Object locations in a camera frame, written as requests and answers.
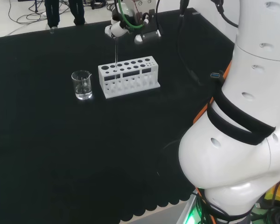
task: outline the velcro strap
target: velcro strap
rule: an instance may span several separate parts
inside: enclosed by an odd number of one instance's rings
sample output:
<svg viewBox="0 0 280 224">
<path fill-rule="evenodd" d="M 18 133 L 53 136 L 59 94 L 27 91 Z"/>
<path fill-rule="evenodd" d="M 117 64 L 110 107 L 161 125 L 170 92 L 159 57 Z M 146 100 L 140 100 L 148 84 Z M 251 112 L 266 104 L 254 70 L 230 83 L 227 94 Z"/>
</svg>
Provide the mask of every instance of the velcro strap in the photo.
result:
<svg viewBox="0 0 280 224">
<path fill-rule="evenodd" d="M 244 111 L 236 107 L 227 97 L 223 94 L 222 89 L 219 88 L 214 94 L 214 100 L 218 107 L 232 120 L 237 122 L 242 127 L 246 128 L 252 133 L 258 133 L 264 138 L 270 136 L 275 128 L 269 126 L 260 120 L 250 116 Z"/>
<path fill-rule="evenodd" d="M 261 134 L 252 133 L 232 125 L 228 121 L 221 118 L 210 104 L 207 106 L 207 116 L 209 117 L 213 126 L 215 126 L 219 131 L 240 142 L 256 146 L 265 138 Z"/>
</svg>

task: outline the green cable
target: green cable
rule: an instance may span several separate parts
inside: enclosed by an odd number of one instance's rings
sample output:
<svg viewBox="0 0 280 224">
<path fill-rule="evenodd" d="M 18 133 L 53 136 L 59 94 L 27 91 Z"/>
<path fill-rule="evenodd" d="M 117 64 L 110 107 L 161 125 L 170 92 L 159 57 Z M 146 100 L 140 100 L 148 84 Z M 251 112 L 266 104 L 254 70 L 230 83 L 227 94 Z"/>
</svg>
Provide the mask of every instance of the green cable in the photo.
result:
<svg viewBox="0 0 280 224">
<path fill-rule="evenodd" d="M 120 13 L 122 15 L 122 18 L 123 20 L 127 23 L 127 25 L 130 27 L 130 28 L 134 28 L 134 29 L 140 29 L 143 27 L 143 24 L 139 25 L 139 26 L 134 26 L 133 24 L 131 24 L 125 17 L 125 14 L 123 13 L 122 11 L 122 8 L 121 8 L 121 0 L 118 0 L 118 5 L 119 5 L 119 9 L 120 9 Z"/>
</svg>

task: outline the shoe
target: shoe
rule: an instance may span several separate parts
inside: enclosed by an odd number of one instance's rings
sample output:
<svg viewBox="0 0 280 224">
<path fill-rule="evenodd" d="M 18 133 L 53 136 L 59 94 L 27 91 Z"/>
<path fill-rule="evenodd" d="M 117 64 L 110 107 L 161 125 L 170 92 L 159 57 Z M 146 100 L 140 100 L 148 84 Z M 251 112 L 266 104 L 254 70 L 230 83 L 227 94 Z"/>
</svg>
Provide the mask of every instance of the shoe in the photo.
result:
<svg viewBox="0 0 280 224">
<path fill-rule="evenodd" d="M 51 30 L 51 29 L 58 29 L 58 27 L 52 27 L 52 28 L 50 28 L 49 25 L 47 24 L 45 30 Z"/>
</svg>

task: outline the test tube rack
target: test tube rack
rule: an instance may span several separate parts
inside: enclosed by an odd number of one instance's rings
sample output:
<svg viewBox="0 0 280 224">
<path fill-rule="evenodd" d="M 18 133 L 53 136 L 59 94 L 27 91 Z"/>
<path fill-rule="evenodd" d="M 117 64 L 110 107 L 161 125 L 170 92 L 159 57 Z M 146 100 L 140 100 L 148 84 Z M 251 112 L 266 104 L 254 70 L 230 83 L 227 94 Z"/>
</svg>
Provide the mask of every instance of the test tube rack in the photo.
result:
<svg viewBox="0 0 280 224">
<path fill-rule="evenodd" d="M 159 65 L 152 56 L 104 64 L 98 67 L 99 82 L 106 98 L 159 88 Z"/>
</svg>

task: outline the blue connector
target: blue connector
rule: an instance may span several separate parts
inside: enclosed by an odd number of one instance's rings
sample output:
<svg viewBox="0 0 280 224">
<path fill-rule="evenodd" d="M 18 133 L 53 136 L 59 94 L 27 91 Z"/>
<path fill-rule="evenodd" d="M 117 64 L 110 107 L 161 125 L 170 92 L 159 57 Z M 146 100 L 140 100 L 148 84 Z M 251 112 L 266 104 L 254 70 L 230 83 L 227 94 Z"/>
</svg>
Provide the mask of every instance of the blue connector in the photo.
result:
<svg viewBox="0 0 280 224">
<path fill-rule="evenodd" d="M 220 78 L 220 73 L 211 73 L 210 77 L 211 78 Z"/>
</svg>

